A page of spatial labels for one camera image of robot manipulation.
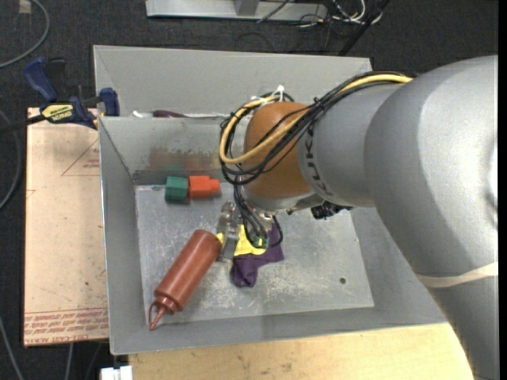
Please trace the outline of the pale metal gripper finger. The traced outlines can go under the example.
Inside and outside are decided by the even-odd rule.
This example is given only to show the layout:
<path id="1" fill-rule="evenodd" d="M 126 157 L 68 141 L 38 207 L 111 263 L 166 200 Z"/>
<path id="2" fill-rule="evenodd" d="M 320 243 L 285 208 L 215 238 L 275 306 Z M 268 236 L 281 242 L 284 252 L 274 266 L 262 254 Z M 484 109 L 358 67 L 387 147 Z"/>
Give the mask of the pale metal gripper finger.
<path id="1" fill-rule="evenodd" d="M 217 233 L 222 247 L 217 260 L 232 260 L 239 240 L 238 228 L 227 228 L 224 233 Z"/>

